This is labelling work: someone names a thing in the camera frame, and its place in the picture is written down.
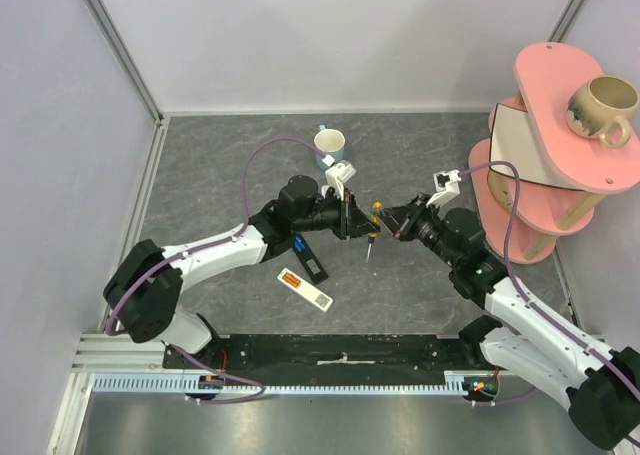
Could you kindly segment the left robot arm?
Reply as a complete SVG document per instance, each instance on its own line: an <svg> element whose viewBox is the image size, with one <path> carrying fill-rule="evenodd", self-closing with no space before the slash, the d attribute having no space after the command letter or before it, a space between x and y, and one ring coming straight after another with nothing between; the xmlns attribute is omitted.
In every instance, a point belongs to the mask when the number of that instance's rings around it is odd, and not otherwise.
<svg viewBox="0 0 640 455"><path fill-rule="evenodd" d="M121 323L135 343L161 341L184 350L198 368L219 357L217 334L200 315L179 308L181 294L227 271L274 259L294 248L304 232L328 230L340 240L376 234L379 225L349 189L319 187L294 176L246 224L187 244L137 243L107 282L103 297L112 313L106 331Z"/></svg>

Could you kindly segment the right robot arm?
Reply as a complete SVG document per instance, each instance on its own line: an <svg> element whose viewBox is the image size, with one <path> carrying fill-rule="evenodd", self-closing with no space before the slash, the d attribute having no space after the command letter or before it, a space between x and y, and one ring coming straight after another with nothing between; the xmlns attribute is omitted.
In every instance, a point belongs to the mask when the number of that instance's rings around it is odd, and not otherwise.
<svg viewBox="0 0 640 455"><path fill-rule="evenodd" d="M612 450L639 427L639 354L616 350L543 303L487 248L477 215L445 215L424 195L380 208L394 238L417 240L449 266L455 290L486 314L458 343L467 367L504 368L553 398L593 445Z"/></svg>

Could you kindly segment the white remote with QR label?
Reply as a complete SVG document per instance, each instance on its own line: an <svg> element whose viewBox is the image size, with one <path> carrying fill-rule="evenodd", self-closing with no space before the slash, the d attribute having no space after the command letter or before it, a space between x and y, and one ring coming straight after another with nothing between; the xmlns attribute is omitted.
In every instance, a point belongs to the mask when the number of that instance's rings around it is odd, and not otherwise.
<svg viewBox="0 0 640 455"><path fill-rule="evenodd" d="M281 277L285 272L291 272L295 274L302 281L301 285L298 288L293 288L290 285L284 283ZM277 280L293 293L313 305L315 308L321 310L323 313L326 313L331 308L334 302L334 300L330 296L326 295L310 282L306 281L303 277L294 273L288 268L284 268L281 270L281 272L277 276Z"/></svg>

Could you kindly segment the black remote control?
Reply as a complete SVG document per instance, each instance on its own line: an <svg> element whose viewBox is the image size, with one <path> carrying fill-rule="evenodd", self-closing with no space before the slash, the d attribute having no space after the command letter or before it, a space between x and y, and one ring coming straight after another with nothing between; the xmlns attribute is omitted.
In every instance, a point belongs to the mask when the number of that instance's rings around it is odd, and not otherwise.
<svg viewBox="0 0 640 455"><path fill-rule="evenodd" d="M294 236L293 250L313 285L319 285L329 278L328 273L301 234Z"/></svg>

